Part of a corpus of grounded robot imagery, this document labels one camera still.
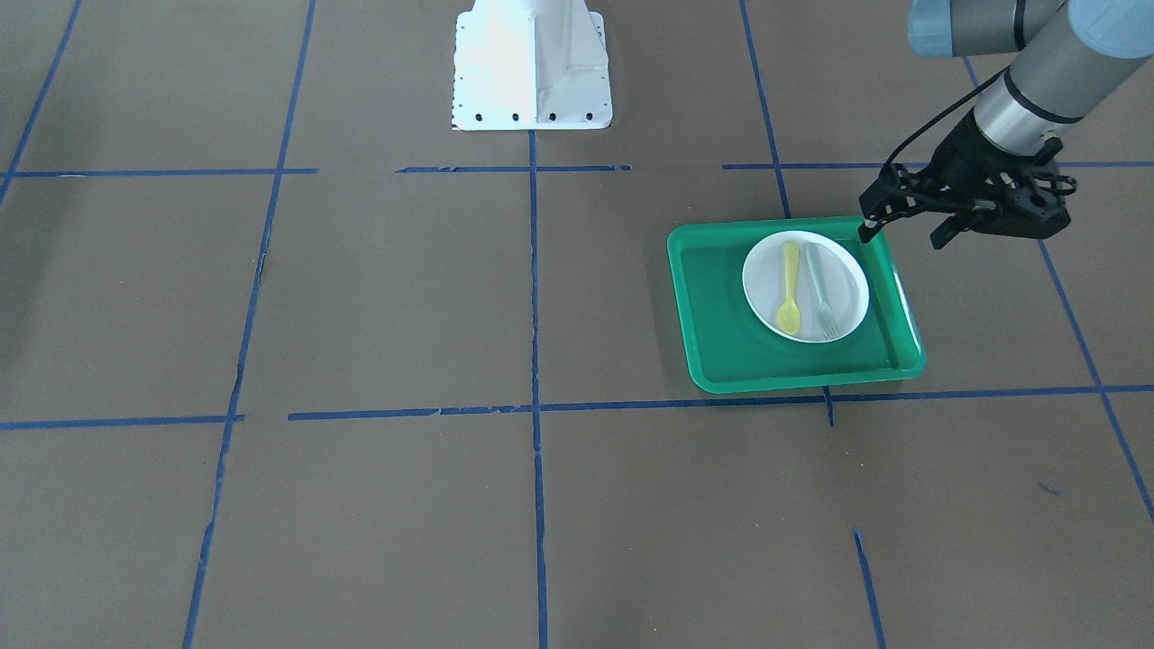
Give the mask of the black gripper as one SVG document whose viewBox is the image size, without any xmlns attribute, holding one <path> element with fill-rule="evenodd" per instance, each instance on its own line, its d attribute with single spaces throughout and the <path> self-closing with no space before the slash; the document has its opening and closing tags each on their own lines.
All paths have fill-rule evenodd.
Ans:
<svg viewBox="0 0 1154 649">
<path fill-rule="evenodd" d="M 1071 223 L 1065 200 L 1078 188 L 1055 161 L 1063 147 L 1059 137 L 1047 137 L 1031 155 L 1002 151 L 965 115 L 926 169 L 911 173 L 894 161 L 883 165 L 879 185 L 859 197 L 860 240 L 871 243 L 891 222 L 923 212 L 947 215 L 930 234 L 935 251 L 961 233 L 1033 240 L 1061 233 Z"/>
</svg>

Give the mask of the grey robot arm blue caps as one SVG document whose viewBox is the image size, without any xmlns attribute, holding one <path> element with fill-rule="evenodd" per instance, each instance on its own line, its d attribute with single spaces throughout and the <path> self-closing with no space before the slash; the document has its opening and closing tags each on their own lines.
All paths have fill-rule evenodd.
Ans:
<svg viewBox="0 0 1154 649">
<path fill-rule="evenodd" d="M 1063 139 L 1151 59 L 1149 1 L 914 1 L 911 49 L 923 58 L 1013 54 L 956 100 L 960 124 L 919 172 L 890 157 L 860 196 L 861 243 L 883 226 L 941 212 L 930 234 L 1044 240 L 1070 224 L 1076 180 L 1059 171 Z"/>
</svg>

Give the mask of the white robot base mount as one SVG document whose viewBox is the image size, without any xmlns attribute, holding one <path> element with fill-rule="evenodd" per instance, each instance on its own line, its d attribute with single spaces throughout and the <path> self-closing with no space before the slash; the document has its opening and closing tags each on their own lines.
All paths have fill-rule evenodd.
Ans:
<svg viewBox="0 0 1154 649">
<path fill-rule="evenodd" d="M 606 129 L 609 45 L 585 1 L 475 1 L 454 24 L 451 127 Z"/>
</svg>

